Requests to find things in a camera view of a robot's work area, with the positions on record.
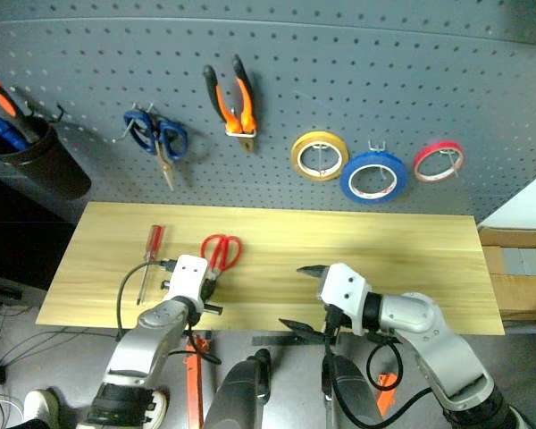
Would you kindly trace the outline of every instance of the white sneaker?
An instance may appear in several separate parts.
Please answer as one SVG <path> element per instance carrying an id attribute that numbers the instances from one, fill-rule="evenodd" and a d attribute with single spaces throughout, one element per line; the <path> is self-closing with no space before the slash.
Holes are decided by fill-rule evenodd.
<path id="1" fill-rule="evenodd" d="M 143 429 L 157 429 L 163 422 L 165 414 L 167 414 L 167 397 L 161 391 L 153 391 L 153 401 L 145 412 L 145 417 L 150 420 L 143 424 Z"/>
<path id="2" fill-rule="evenodd" d="M 60 429 L 59 409 L 60 405 L 53 393 L 30 391 L 24 400 L 24 422 L 38 418 L 50 426 L 50 429 Z"/>

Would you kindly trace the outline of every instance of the blue tape roll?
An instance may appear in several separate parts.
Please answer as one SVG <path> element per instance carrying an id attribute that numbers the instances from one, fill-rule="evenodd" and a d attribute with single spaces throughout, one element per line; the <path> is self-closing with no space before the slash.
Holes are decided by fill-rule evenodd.
<path id="1" fill-rule="evenodd" d="M 382 167 L 393 176 L 393 182 L 386 189 L 375 193 L 355 188 L 352 182 L 356 174 L 371 167 Z M 365 152 L 349 160 L 341 172 L 340 180 L 341 190 L 352 201 L 360 204 L 381 204 L 391 201 L 403 191 L 407 184 L 407 171 L 403 162 L 388 152 Z"/>

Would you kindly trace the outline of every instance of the yellow tape roll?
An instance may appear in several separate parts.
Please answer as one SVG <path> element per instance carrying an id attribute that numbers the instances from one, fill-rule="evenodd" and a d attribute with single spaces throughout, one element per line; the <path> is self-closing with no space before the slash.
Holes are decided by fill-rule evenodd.
<path id="1" fill-rule="evenodd" d="M 310 147 L 329 147 L 338 156 L 338 162 L 324 170 L 315 170 L 302 163 L 302 155 Z M 348 147 L 342 139 L 327 131 L 312 131 L 300 137 L 291 150 L 290 161 L 298 174 L 313 181 L 330 181 L 341 174 L 341 169 L 349 160 Z"/>

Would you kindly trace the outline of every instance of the blue scissors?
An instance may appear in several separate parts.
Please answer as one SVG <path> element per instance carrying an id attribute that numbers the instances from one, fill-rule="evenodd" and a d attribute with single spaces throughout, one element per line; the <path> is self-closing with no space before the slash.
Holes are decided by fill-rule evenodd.
<path id="1" fill-rule="evenodd" d="M 129 110 L 123 115 L 125 124 L 132 126 L 129 128 L 131 137 L 147 151 L 156 156 L 159 169 L 163 173 L 167 185 L 174 191 L 173 161 L 182 159 L 188 150 L 187 132 L 178 123 L 169 121 L 163 117 L 154 117 L 142 110 Z M 180 142 L 177 150 L 172 144 L 178 140 Z"/>

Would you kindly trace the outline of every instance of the red scissors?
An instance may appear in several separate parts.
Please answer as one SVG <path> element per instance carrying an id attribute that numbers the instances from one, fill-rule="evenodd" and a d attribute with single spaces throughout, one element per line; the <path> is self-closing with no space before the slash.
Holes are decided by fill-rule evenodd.
<path id="1" fill-rule="evenodd" d="M 205 238 L 205 241 L 203 241 L 203 244 L 200 246 L 200 257 L 206 257 L 206 247 L 213 240 L 217 240 L 217 242 L 214 246 L 213 255 L 211 256 L 209 262 L 214 280 L 221 275 L 222 272 L 232 268 L 239 261 L 240 253 L 242 252 L 242 241 L 240 241 L 238 237 L 234 237 L 232 235 L 210 235 Z M 233 245 L 232 247 L 236 249 L 236 255 L 229 262 L 227 262 L 231 244 Z"/>

